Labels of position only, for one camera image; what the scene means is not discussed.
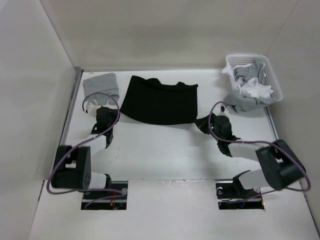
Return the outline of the black tank top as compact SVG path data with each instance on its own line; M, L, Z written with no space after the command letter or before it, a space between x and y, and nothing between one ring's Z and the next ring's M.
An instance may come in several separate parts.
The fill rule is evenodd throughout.
M130 79L120 112L152 125L192 124L198 115L198 85L162 84L157 78Z

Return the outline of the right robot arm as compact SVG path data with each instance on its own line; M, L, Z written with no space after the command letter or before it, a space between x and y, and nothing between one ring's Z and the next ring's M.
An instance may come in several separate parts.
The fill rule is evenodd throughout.
M259 163L260 169L247 170L233 177L231 190L238 198L245 197L254 188L286 189L306 174L305 167L284 140L245 143L233 135L232 125L225 115L208 115L197 119L195 124L201 132L215 138L223 155Z

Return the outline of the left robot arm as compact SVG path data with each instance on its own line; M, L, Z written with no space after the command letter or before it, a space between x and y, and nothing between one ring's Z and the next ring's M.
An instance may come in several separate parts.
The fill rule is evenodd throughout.
M103 200L112 195L110 176L92 172L91 160L111 145L120 110L102 106L96 110L95 118L96 123L87 139L75 146L60 145L57 148L48 190L50 187L79 192L95 189L96 195Z

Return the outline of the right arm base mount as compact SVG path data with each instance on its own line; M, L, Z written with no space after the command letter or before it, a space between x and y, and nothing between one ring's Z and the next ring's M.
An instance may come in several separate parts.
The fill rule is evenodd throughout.
M232 180L222 180L215 183L219 210L264 210L261 190L258 188L244 189L239 177L249 170L241 172Z

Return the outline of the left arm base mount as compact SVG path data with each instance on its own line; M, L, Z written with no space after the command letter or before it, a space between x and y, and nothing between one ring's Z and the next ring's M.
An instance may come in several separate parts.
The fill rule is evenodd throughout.
M120 211L127 209L128 198L127 181L114 181L111 183L112 191L89 191L83 194L81 210Z

